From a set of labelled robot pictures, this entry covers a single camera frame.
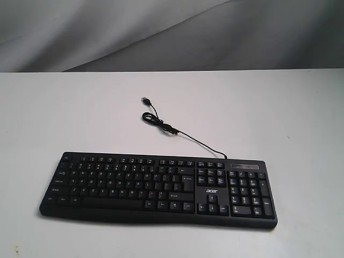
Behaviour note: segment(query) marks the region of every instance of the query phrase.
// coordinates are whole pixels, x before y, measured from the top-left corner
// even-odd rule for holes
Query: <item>enter key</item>
[[[192,192],[194,190],[194,177],[193,176],[183,176],[182,182],[184,185],[184,191]]]

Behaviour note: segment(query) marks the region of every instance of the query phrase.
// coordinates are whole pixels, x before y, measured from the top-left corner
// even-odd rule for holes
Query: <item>keyboard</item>
[[[116,223],[274,228],[263,161],[65,152],[39,210]]]

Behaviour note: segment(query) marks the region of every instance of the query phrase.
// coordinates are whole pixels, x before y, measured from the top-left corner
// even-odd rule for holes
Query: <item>space bar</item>
[[[86,197],[82,203],[92,208],[105,208],[114,210],[142,210],[141,200],[101,199]]]

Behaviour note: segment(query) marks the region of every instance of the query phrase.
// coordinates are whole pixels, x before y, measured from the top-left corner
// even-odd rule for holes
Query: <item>keyboard frame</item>
[[[214,159],[208,157],[184,157],[184,156],[156,156],[156,155],[138,155],[138,154],[112,154],[112,153],[76,153],[76,152],[64,152],[64,155],[78,155],[78,159],[81,156],[113,156],[116,158],[115,164],[118,164],[119,159],[126,158],[126,159],[155,159],[157,162],[159,160],[167,159],[167,160],[189,160],[194,161],[194,183],[195,183],[195,213],[187,214],[187,213],[173,213],[173,212],[161,212],[161,211],[136,211],[136,210],[112,210],[112,209],[94,209],[88,207],[72,207],[72,206],[58,206],[58,205],[46,205],[41,202],[39,206],[39,211],[43,216],[49,217],[58,217],[58,218],[66,218],[66,219],[75,219],[75,220],[87,220],[87,221],[101,221],[101,222],[112,222],[112,223],[130,223],[130,224],[159,224],[159,223],[167,223],[167,224],[201,224],[201,225],[218,225],[218,226],[235,226],[235,227],[249,227],[249,228],[265,228],[265,229],[272,229],[277,225],[278,219],[275,210],[275,204],[273,199],[273,193],[270,187],[270,181],[268,177],[268,172],[266,169],[266,164],[264,161],[258,160],[235,160],[235,159]],[[206,193],[206,189],[209,187],[200,187],[197,185],[197,162],[214,162],[214,163],[224,163],[225,164],[225,171],[226,171],[226,185],[225,188],[219,187],[211,187],[212,189],[219,190],[217,194],[223,195],[227,193],[228,196],[228,205],[229,209],[229,216],[220,216],[220,215],[204,215],[204,214],[197,214],[197,199],[198,195],[202,196]],[[251,164],[251,165],[258,165],[259,170],[251,170],[251,169],[240,169],[240,171],[246,172],[263,172],[266,175],[266,181],[268,185],[268,189],[270,192],[270,199],[273,208],[274,218],[273,219],[266,219],[266,218],[245,218],[245,217],[234,217],[231,215],[231,206],[230,206],[230,196],[229,196],[229,188],[230,185],[228,183],[228,171],[238,171],[237,169],[231,169],[231,164]]]

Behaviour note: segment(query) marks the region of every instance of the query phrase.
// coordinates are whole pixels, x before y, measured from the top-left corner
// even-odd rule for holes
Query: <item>white surface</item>
[[[343,69],[0,74],[0,85],[0,257],[343,257]],[[142,122],[143,96],[229,158],[266,162],[273,231],[39,215],[64,151],[213,157]]]

